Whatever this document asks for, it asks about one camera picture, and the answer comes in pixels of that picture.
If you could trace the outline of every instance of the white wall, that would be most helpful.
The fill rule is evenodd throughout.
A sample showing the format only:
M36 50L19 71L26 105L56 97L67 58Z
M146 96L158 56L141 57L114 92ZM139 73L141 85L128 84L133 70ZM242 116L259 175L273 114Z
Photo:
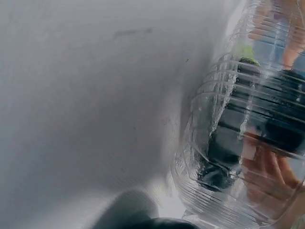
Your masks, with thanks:
M128 188L157 198L237 2L2 0L0 228L82 229Z

